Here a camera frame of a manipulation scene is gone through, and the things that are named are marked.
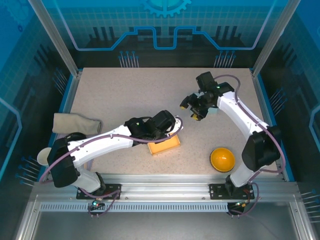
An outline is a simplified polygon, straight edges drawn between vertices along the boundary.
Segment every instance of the gray cloth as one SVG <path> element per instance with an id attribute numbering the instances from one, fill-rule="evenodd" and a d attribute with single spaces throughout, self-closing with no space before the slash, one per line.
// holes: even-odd
<path id="1" fill-rule="evenodd" d="M 102 128 L 100 120 L 88 119 L 75 113 L 55 113 L 52 132 L 55 134 L 82 133 L 99 134 Z"/>

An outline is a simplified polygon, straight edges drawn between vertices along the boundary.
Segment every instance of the white cup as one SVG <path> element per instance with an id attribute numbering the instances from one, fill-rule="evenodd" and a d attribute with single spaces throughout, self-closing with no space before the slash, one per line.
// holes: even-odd
<path id="1" fill-rule="evenodd" d="M 50 151 L 51 151 L 51 147 L 46 147 L 38 153 L 38 156 L 36 156 L 36 160 L 40 165 L 49 167 L 48 156 Z"/>

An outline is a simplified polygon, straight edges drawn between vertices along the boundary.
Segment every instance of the orange bowl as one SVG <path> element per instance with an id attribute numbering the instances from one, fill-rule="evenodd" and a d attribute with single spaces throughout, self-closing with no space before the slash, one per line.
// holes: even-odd
<path id="1" fill-rule="evenodd" d="M 217 148 L 210 154 L 210 164 L 219 172 L 227 173 L 231 171 L 235 163 L 235 155 L 227 148 Z"/>

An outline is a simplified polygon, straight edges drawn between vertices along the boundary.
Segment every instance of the blue trim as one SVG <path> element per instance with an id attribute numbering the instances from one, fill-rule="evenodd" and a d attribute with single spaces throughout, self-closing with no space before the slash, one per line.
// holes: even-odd
<path id="1" fill-rule="evenodd" d="M 58 11 L 59 16 L 61 17 L 61 20 L 64 24 L 64 27 L 72 41 L 72 44 L 74 46 L 75 49 L 77 49 L 78 51 L 113 51 L 120 43 L 121 41 L 126 38 L 126 36 L 131 36 L 131 35 L 138 35 L 138 30 L 152 30 L 152 35 L 153 35 L 153 47 L 156 50 L 174 50 L 177 47 L 177 40 L 178 40 L 178 30 L 180 29 L 188 29 L 188 30 L 192 30 L 192 34 L 194 35 L 203 35 L 205 38 L 207 38 L 207 40 L 213 45 L 215 46 L 215 48 L 217 50 L 253 50 L 255 49 L 255 47 L 258 44 L 258 41 L 269 21 L 269 18 L 273 12 L 273 9 L 276 5 L 278 0 L 274 0 L 272 6 L 269 9 L 269 12 L 261 26 L 261 29 L 253 43 L 253 45 L 251 47 L 225 47 L 225 46 L 219 46 L 211 37 L 210 35 L 206 32 L 206 31 L 198 31 L 197 30 L 197 26 L 194 25 L 186 25 L 186 26 L 177 26 L 174 31 L 173 31 L 173 46 L 158 46 L 157 43 L 157 31 L 155 29 L 155 27 L 153 26 L 135 26 L 133 27 L 133 31 L 131 32 L 125 32 L 111 47 L 101 47 L 101 48 L 80 48 L 78 47 L 75 38 L 73 37 L 71 30 L 58 6 L 57 0 L 54 0 L 54 4 L 55 7 Z"/>
<path id="2" fill-rule="evenodd" d="M 68 83 L 66 85 L 66 88 L 65 88 L 65 91 L 64 91 L 64 95 L 63 95 L 63 98 L 62 98 L 62 101 L 61 101 L 61 104 L 60 104 L 59 113 L 63 113 L 64 112 L 64 108 L 65 108 L 65 105 L 66 105 L 66 102 L 67 102 L 68 94 L 70 92 L 70 88 L 71 88 L 71 84 L 73 82 L 73 79 L 74 79 L 74 76 L 72 76 L 72 74 L 70 74 L 70 77 L 69 77 Z M 54 144 L 54 142 L 56 140 L 56 137 L 57 137 L 56 133 L 52 133 L 51 134 L 51 137 L 50 137 L 50 140 L 49 140 L 49 143 L 48 143 L 48 147 L 52 147 L 52 145 Z M 37 181 L 39 181 L 40 177 L 42 176 L 42 174 L 44 174 L 45 170 L 46 170 L 46 168 L 44 166 L 42 166 L 40 168 Z"/>
<path id="3" fill-rule="evenodd" d="M 10 148 L 8 150 L 8 153 L 5 156 L 3 165 L 2 165 L 1 170 L 0 170 L 0 182 L 1 182 L 1 179 L 4 176 L 4 173 L 5 173 L 5 170 L 7 168 L 8 162 L 9 162 L 10 157 L 12 155 L 12 152 L 14 151 L 14 148 L 15 148 L 16 143 L 18 141 L 19 135 L 20 135 L 20 133 L 22 131 L 22 121 L 21 121 L 20 113 L 19 113 L 19 111 L 17 109 L 15 109 L 13 106 L 11 106 L 9 103 L 7 103 L 1 97 L 0 97 L 0 103 L 2 103 L 6 108 L 9 109 L 10 112 L 12 112 L 16 116 L 16 121 L 18 123 L 18 129 L 17 129 L 17 131 L 15 133 L 14 139 L 13 139 L 13 141 L 11 143 L 11 146 L 10 146 Z"/>
<path id="4" fill-rule="evenodd" d="M 320 104 L 318 106 L 316 106 L 314 109 L 312 109 L 311 111 L 311 116 L 310 116 L 310 122 L 309 122 L 309 129 L 310 129 L 310 132 L 312 134 L 312 137 L 314 139 L 314 142 L 320 152 L 320 142 L 319 142 L 319 139 L 318 139 L 318 136 L 316 134 L 316 131 L 314 129 L 314 121 L 315 121 L 315 115 L 317 114 L 317 112 L 320 111 Z"/>
<path id="5" fill-rule="evenodd" d="M 271 104 L 270 104 L 270 101 L 269 101 L 269 98 L 268 98 L 268 95 L 267 95 L 267 91 L 266 91 L 265 85 L 264 85 L 264 83 L 262 81 L 260 73 L 258 74 L 257 78 L 258 78 L 259 85 L 261 87 L 262 95 L 263 95 L 263 98 L 264 98 L 264 101 L 265 101 L 265 105 L 266 105 L 268 114 L 269 114 L 270 119 L 271 119 L 271 123 L 272 123 L 273 126 L 277 125 L 274 113 L 272 112 L 272 108 L 271 108 Z M 290 182 L 294 182 L 295 178 L 294 178 L 294 175 L 292 173 L 291 166 L 290 166 L 290 163 L 288 161 L 287 153 L 286 153 L 286 150 L 285 150 L 285 147 L 284 147 L 283 144 L 281 144 L 281 149 L 282 149 L 284 157 L 285 157 L 285 171 L 286 171 L 286 174 L 287 174 L 287 176 L 289 178 L 288 180 Z"/>

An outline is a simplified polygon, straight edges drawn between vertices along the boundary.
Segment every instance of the robotic arm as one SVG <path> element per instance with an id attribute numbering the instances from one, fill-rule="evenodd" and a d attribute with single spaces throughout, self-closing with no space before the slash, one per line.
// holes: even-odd
<path id="1" fill-rule="evenodd" d="M 72 133 L 56 140 L 48 155 L 51 166 L 58 158 L 72 152 L 51 169 L 54 186 L 73 185 L 97 196 L 105 192 L 105 183 L 97 172 L 85 170 L 84 163 L 115 150 L 148 142 L 163 142 L 182 129 L 182 121 L 167 110 L 154 117 L 131 118 L 109 132 L 86 139 L 82 133 Z"/>
<path id="2" fill-rule="evenodd" d="M 239 107 L 239 103 L 259 124 L 265 127 L 279 143 L 280 130 L 255 116 L 240 99 L 236 101 L 235 90 L 227 83 L 218 84 L 211 73 L 205 72 L 196 78 L 199 86 L 199 95 L 187 96 L 180 107 L 191 107 L 192 118 L 200 121 L 207 116 L 209 108 L 219 108 L 225 112 L 241 130 L 246 140 L 242 151 L 243 163 L 226 178 L 225 188 L 230 197 L 237 188 L 248 183 L 256 172 L 272 164 L 280 158 L 280 153 L 269 136 Z"/>

